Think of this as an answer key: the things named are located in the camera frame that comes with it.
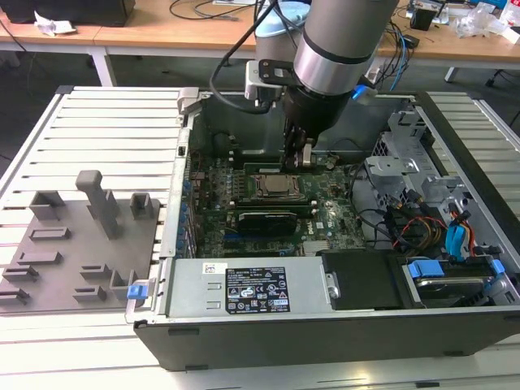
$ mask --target gray floor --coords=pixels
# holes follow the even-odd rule
[[[0,69],[0,173],[9,165],[26,136],[32,130],[50,101],[57,85],[99,85],[97,73],[87,67],[82,54],[38,54],[36,62],[30,53],[18,53],[21,66]],[[207,88],[207,81],[217,60],[201,58],[138,59],[113,56],[112,63],[119,86]],[[225,68],[219,78],[222,89],[242,89],[244,61],[236,60]],[[508,123],[520,110],[520,73],[518,77],[496,78],[493,88],[484,85],[493,70],[467,69],[460,71],[452,84],[444,82],[446,68],[416,67],[403,75],[396,90],[401,91],[462,91],[485,99]],[[520,133],[520,119],[513,129]]]

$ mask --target blue cable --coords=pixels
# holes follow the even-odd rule
[[[399,82],[399,79],[401,78],[401,72],[403,70],[403,65],[405,63],[406,42],[405,42],[405,38],[403,37],[403,34],[401,34],[400,32],[399,32],[399,38],[401,39],[401,45],[403,46],[403,55],[401,56],[401,61],[399,62],[399,69],[397,70],[397,76],[392,83],[392,87],[390,87],[391,91],[393,91],[393,89],[396,88],[396,85]]]

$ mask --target open computer chassis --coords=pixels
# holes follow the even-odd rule
[[[313,171],[279,172],[240,147],[253,119],[211,126],[224,108],[181,91],[160,271],[127,308],[162,367],[464,356],[520,332],[514,176],[493,166],[517,137],[463,93],[375,100],[370,157],[318,145]]]

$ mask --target desk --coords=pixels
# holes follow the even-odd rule
[[[126,27],[78,26],[78,34],[66,37],[43,36],[31,24],[11,24],[4,14],[0,18],[29,51],[92,55],[103,86],[116,85],[110,54],[220,58],[252,23],[252,9],[240,12],[238,22],[192,21],[170,15],[170,4],[171,0],[136,0],[136,8]],[[193,15],[192,4],[182,4],[175,10],[181,15]],[[401,0],[400,5],[404,4],[406,0]],[[222,6],[205,7],[208,12],[215,13],[223,9]],[[520,45],[512,45],[503,37],[492,35],[489,38],[459,39],[449,26],[437,28],[432,25],[429,31],[424,32],[410,30],[410,21],[398,15],[393,20],[404,33],[421,40],[412,58],[414,64],[520,69]],[[0,50],[20,50],[1,29]],[[234,57],[251,59],[254,50],[255,42],[250,37]],[[379,61],[391,57],[393,50],[392,41],[385,37],[378,51]]]

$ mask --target blue tab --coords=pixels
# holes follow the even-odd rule
[[[444,276],[439,260],[415,260],[408,265],[408,270],[413,279]]]
[[[497,275],[503,274],[505,272],[505,268],[500,260],[491,260],[491,267]]]
[[[419,276],[421,276],[421,272],[419,272],[419,269],[413,263],[408,265],[408,271],[412,275],[412,279],[417,279]]]
[[[146,299],[148,297],[148,286],[133,284],[128,287],[128,299]]]

